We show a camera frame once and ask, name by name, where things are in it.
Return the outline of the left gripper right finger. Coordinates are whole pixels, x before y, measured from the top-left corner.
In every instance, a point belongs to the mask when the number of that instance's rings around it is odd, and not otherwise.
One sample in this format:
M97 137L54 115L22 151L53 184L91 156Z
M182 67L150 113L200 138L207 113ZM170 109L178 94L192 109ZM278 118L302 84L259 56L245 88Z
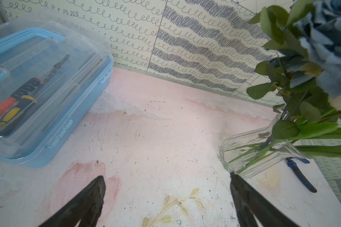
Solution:
M230 190L241 227L296 227L297 224L267 201L238 174L230 173Z

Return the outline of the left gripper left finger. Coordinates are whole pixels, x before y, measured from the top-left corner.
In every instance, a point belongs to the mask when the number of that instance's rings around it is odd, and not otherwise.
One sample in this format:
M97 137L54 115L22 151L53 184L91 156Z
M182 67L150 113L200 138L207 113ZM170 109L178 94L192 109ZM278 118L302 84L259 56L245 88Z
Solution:
M42 227L95 227L101 216L106 184L103 176L92 180Z

